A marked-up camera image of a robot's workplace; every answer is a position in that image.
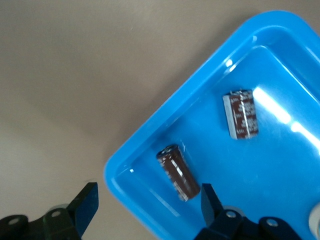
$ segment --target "blue plastic tray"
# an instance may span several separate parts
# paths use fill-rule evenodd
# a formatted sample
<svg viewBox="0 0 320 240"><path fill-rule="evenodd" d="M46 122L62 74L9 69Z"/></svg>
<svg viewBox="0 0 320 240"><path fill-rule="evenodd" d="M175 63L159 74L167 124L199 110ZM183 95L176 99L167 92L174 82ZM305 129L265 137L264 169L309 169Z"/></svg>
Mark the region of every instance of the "blue plastic tray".
<svg viewBox="0 0 320 240"><path fill-rule="evenodd" d="M197 182L257 222L274 216L306 240L320 202L320 39L283 11L245 22L111 157L110 191L161 239L192 239L205 226L200 194L178 198L156 159L177 143ZM259 134L229 136L222 96L252 89Z"/></svg>

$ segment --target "beige floor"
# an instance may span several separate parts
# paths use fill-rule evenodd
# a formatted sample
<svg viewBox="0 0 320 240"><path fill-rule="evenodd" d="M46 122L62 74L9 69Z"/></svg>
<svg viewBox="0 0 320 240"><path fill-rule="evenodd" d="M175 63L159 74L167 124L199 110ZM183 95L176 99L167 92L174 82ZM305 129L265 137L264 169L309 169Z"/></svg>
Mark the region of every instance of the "beige floor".
<svg viewBox="0 0 320 240"><path fill-rule="evenodd" d="M83 239L154 239L109 193L119 146L246 19L318 0L0 2L0 219L30 220L98 181Z"/></svg>

